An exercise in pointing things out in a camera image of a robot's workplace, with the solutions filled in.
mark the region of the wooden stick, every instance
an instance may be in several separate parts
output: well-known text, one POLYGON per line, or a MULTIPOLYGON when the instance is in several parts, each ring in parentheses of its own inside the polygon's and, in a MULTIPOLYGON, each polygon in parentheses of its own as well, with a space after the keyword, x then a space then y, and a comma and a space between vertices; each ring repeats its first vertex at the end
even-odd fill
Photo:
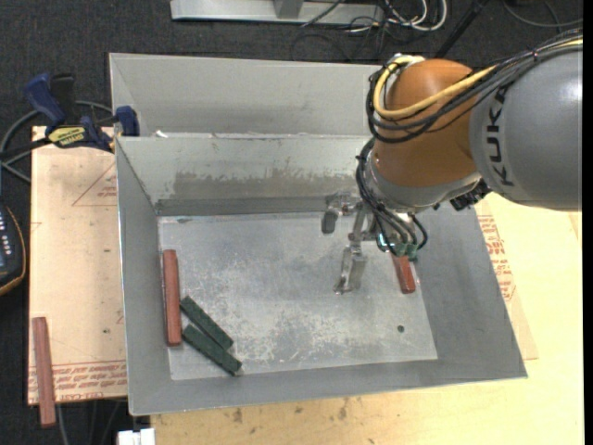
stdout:
POLYGON ((412 293, 416 291, 416 279, 411 271, 410 260, 408 256, 396 257, 391 255, 391 260, 396 268, 399 288, 402 293, 412 293))
POLYGON ((179 306, 179 265, 177 252, 163 250, 163 281, 165 301, 165 339, 168 346, 182 344, 182 315, 179 306))
POLYGON ((48 428, 56 424, 56 398, 54 396, 54 374, 52 372, 49 334, 44 316, 32 319, 32 332, 37 385, 39 388, 39 416, 41 427, 48 428))

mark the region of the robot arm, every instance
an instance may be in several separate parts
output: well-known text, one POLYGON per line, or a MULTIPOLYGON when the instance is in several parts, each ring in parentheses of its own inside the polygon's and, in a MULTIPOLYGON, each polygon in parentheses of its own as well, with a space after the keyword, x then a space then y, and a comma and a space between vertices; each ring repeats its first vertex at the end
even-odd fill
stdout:
POLYGON ((363 182, 397 212, 451 200, 482 179, 518 203, 579 209, 582 55, 577 32, 478 72, 394 58, 372 82, 376 141, 363 182))

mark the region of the yellow cable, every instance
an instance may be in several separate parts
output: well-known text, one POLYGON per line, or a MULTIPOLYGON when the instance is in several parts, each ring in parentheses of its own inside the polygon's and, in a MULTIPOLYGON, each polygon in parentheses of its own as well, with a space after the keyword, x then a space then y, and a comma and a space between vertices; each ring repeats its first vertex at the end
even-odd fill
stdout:
MULTIPOLYGON (((583 38, 578 38, 578 39, 570 41, 570 42, 558 44, 557 47, 570 46, 570 45, 582 45, 582 44, 583 44, 583 38)), ((423 109, 431 106, 432 104, 434 104, 436 101, 438 101, 439 99, 441 99, 443 97, 455 95, 456 93, 461 92, 463 89, 466 89, 467 87, 472 86, 474 83, 476 83, 477 81, 482 79, 484 76, 486 76, 488 73, 490 73, 496 67, 496 65, 495 65, 495 66, 490 66, 489 68, 486 68, 484 70, 480 70, 480 71, 476 72, 474 75, 472 75, 468 78, 462 79, 458 83, 452 84, 448 88, 443 89, 439 93, 431 95, 430 97, 426 97, 425 99, 423 99, 415 104, 412 104, 411 106, 407 106, 406 108, 400 108, 400 109, 396 109, 396 110, 387 110, 386 108, 381 107, 381 92, 383 91, 385 84, 387 82, 387 79, 389 79, 389 76, 393 73, 393 71, 395 69, 397 69, 397 67, 399 67, 399 66, 402 66, 402 65, 408 66, 411 63, 419 62, 419 61, 423 61, 423 60, 424 60, 423 57, 402 56, 402 57, 398 57, 398 58, 394 59, 390 64, 387 65, 387 67, 385 68, 385 70, 383 71, 381 76, 379 76, 379 79, 377 80, 377 84, 374 88, 374 92, 372 93, 372 104, 374 105, 375 111, 381 117, 383 117, 385 119, 391 119, 391 120, 409 117, 410 115, 415 114, 419 110, 423 110, 423 109)))

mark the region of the black device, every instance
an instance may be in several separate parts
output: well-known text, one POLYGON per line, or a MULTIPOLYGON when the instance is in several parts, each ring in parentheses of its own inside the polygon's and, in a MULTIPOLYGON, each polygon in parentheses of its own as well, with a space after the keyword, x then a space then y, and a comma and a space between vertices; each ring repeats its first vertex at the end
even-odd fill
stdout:
POLYGON ((25 276, 25 242, 12 211, 0 198, 0 295, 25 276))

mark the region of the gray carpet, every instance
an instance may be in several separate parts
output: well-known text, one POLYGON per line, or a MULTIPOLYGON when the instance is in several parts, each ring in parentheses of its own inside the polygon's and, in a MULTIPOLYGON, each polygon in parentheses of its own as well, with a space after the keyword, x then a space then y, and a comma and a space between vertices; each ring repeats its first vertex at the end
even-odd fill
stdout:
MULTIPOLYGON (((448 0, 447 23, 438 32, 414 39, 410 30, 395 32, 377 47, 374 38, 350 36, 323 26, 300 28, 289 24, 233 22, 172 22, 170 0, 0 0, 0 136, 31 110, 22 95, 23 85, 41 72, 71 72, 77 78, 79 98, 109 105, 107 54, 109 52, 201 55, 278 60, 384 62, 396 52, 432 56, 454 29, 473 0, 448 0)), ((582 17, 584 0, 521 2, 516 11, 528 19, 553 23, 582 17)), ((505 57, 556 34, 513 17, 492 0, 448 53, 475 67, 505 57)), ((13 140, 27 142, 26 131, 13 140)), ((29 161, 18 168, 28 172, 29 161)), ((15 211, 28 237, 30 188, 3 173, 2 196, 15 211)), ((0 297, 0 444, 58 444, 57 428, 39 427, 37 411, 25 402, 28 283, 0 297)), ((97 407, 93 443, 98 443, 114 402, 97 407)), ((89 443, 94 405, 69 405, 64 423, 71 444, 89 443)), ((131 426, 125 406, 119 406, 113 429, 131 426)))

